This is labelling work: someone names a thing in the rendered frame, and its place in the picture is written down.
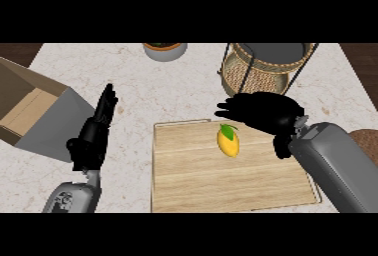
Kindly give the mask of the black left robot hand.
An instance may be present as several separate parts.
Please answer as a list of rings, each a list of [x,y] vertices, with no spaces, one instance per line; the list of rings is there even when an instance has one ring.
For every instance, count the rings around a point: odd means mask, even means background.
[[[118,98],[114,86],[105,86],[93,116],[86,120],[79,137],[67,142],[74,171],[99,170],[105,161],[110,127]]]

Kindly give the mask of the open wooden grey drawer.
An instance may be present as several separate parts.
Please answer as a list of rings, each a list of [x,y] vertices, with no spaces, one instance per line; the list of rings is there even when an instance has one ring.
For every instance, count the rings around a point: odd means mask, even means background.
[[[0,139],[8,144],[71,162],[67,141],[93,113],[70,86],[0,57]]]

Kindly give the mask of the yellow lemon with green leaf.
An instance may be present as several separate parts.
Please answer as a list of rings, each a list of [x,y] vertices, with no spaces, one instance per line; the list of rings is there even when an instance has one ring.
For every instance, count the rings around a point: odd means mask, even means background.
[[[217,145],[229,157],[237,157],[240,154],[240,138],[237,135],[238,128],[229,124],[220,125],[220,130],[217,133]]]

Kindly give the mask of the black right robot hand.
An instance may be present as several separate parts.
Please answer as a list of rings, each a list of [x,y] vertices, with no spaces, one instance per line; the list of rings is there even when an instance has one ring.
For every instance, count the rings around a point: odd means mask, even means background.
[[[305,116],[305,108],[294,99],[271,92],[238,93],[225,103],[214,115],[244,123],[248,127],[275,136],[276,157],[291,157],[288,144],[296,134],[297,119]]]

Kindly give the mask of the grey plant pot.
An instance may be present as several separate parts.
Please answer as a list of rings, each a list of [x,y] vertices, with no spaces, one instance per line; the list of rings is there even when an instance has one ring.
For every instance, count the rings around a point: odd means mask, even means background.
[[[167,45],[155,46],[149,43],[144,44],[144,49],[148,57],[158,62],[170,62],[182,57],[186,52],[186,43],[169,43]]]

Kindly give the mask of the brown round woven object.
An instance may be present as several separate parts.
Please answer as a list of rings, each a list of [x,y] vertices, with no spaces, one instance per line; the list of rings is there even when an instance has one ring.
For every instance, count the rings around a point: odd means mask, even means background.
[[[378,166],[378,130],[361,129],[352,131],[349,135]]]

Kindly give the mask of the pale wooden tray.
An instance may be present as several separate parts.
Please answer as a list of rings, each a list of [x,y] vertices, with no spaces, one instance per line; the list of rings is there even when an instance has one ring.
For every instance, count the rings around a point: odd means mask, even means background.
[[[276,157],[274,136],[238,122],[240,154],[217,145],[225,121],[154,127],[152,210],[243,212],[316,204],[318,188],[297,161]]]

